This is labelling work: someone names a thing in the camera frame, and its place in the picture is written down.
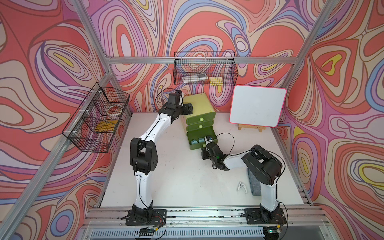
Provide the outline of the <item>green bottom drawer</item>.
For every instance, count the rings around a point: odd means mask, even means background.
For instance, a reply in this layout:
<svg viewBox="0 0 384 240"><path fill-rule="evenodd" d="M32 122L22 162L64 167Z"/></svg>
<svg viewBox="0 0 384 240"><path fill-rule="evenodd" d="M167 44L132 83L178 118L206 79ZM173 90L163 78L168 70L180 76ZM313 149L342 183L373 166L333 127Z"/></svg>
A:
<svg viewBox="0 0 384 240"><path fill-rule="evenodd" d="M190 150L201 149L206 145L205 137L211 136L213 142L218 143L217 136L212 126L187 132Z"/></svg>

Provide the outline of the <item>yellow green drawer cabinet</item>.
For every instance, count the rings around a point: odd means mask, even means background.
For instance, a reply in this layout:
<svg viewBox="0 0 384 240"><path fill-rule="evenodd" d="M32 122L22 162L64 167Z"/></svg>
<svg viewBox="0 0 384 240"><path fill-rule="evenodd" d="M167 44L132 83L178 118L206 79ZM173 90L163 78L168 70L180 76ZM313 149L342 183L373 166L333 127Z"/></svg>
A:
<svg viewBox="0 0 384 240"><path fill-rule="evenodd" d="M205 93L195 94L184 97L184 104L193 105L191 115L182 116L182 123L186 132L210 127L214 125L216 112Z"/></svg>

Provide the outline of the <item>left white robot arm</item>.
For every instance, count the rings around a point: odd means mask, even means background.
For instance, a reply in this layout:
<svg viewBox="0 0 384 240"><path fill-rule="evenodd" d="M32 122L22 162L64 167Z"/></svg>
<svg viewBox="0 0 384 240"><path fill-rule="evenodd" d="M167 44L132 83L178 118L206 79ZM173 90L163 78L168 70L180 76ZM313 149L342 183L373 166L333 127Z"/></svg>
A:
<svg viewBox="0 0 384 240"><path fill-rule="evenodd" d="M130 143L130 164L137 181L137 195L133 204L133 214L146 221L154 215L153 198L150 191L152 172L156 169L159 157L156 142L169 126L180 116L193 113L193 105L166 103L158 112L154 122L139 138Z"/></svg>

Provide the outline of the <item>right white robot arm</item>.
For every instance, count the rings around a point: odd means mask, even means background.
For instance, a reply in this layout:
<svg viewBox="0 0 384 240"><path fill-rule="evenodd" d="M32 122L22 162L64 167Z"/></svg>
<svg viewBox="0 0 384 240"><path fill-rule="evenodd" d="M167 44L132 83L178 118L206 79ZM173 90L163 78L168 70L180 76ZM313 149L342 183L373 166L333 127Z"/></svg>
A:
<svg viewBox="0 0 384 240"><path fill-rule="evenodd" d="M210 142L202 148L202 158L210 160L221 171L247 167L261 185L260 218L270 223L279 213L281 203L277 200L277 181L283 165L275 156L260 145L240 154L224 154L219 145Z"/></svg>

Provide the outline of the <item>grey box in back basket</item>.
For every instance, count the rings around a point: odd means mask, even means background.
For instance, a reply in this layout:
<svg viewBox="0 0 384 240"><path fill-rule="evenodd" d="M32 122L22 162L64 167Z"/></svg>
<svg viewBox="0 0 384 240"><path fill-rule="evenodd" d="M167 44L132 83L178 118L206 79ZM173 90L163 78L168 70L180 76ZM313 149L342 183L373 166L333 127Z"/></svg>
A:
<svg viewBox="0 0 384 240"><path fill-rule="evenodd" d="M200 82L200 81L205 81L207 79L208 79L208 76L205 73L200 73L200 74L182 77L182 81L184 84L196 83L196 82Z"/></svg>

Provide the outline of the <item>yellow sponge in back basket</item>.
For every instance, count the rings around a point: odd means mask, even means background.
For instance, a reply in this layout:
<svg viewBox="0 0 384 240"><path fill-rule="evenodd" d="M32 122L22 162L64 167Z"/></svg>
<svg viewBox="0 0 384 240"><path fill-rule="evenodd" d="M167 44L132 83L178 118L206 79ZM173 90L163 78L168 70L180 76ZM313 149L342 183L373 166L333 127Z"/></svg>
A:
<svg viewBox="0 0 384 240"><path fill-rule="evenodd" d="M224 81L222 77L210 77L209 78L210 86L223 86Z"/></svg>

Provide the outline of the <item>wooden easel stand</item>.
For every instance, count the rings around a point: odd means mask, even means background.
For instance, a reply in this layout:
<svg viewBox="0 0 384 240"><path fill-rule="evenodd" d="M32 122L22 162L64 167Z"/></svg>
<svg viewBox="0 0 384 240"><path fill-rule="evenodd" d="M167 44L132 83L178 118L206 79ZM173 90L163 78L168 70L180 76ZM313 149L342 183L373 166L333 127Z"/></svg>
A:
<svg viewBox="0 0 384 240"><path fill-rule="evenodd" d="M238 130L241 130L241 129L256 129L260 133L262 133L263 130L266 129L266 127L264 127L264 126L255 126L255 125L242 125L242 124L238 124Z"/></svg>

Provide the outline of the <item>small white clip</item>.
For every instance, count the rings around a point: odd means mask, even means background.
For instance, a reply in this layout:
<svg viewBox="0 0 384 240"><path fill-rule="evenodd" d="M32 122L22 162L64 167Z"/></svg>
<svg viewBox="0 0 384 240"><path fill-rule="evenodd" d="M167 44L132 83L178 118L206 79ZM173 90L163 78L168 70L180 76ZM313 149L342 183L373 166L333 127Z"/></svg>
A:
<svg viewBox="0 0 384 240"><path fill-rule="evenodd" d="M243 190L245 194L248 193L247 186L245 183L239 182L237 192L239 192L240 190Z"/></svg>

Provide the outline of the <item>grey felt eraser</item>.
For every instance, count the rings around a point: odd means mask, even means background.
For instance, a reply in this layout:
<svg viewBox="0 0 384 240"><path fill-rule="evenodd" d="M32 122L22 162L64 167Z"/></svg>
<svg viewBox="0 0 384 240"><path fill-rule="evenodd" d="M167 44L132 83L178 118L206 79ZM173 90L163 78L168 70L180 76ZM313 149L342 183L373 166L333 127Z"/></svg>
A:
<svg viewBox="0 0 384 240"><path fill-rule="evenodd" d="M250 189L253 196L261 196L261 183L257 180L257 178L253 175L250 169L248 169L248 177L250 181Z"/></svg>

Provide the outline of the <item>pink framed whiteboard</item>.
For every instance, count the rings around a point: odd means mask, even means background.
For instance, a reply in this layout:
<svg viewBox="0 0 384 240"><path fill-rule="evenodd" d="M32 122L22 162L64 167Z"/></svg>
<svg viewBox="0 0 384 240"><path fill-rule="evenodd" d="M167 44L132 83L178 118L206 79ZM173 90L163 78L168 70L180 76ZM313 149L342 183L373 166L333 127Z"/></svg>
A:
<svg viewBox="0 0 384 240"><path fill-rule="evenodd" d="M274 128L279 123L286 95L284 88L236 85L229 122Z"/></svg>

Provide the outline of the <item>yellow item in left basket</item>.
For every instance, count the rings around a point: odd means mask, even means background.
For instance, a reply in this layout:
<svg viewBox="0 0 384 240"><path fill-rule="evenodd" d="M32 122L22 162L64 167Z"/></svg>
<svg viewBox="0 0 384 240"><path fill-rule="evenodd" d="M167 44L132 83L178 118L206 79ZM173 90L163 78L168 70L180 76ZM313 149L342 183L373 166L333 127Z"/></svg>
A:
<svg viewBox="0 0 384 240"><path fill-rule="evenodd" d="M96 133L113 133L118 121L99 121L94 127Z"/></svg>

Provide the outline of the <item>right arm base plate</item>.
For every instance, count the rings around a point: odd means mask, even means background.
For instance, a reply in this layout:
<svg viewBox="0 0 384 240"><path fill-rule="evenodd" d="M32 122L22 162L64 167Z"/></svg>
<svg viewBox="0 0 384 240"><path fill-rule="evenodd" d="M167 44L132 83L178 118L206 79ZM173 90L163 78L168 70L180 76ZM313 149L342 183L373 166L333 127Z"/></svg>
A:
<svg viewBox="0 0 384 240"><path fill-rule="evenodd" d="M244 209L244 215L248 225L285 225L288 221L284 211L277 207L274 211L261 208Z"/></svg>

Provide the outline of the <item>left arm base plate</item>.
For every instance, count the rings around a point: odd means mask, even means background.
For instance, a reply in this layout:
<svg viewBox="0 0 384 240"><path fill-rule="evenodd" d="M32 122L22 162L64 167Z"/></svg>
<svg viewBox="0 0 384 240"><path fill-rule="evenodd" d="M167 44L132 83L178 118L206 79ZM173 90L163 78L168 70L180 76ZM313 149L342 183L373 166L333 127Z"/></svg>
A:
<svg viewBox="0 0 384 240"><path fill-rule="evenodd" d="M123 217L126 226L165 226L167 217L166 209L134 209L129 210L128 215Z"/></svg>

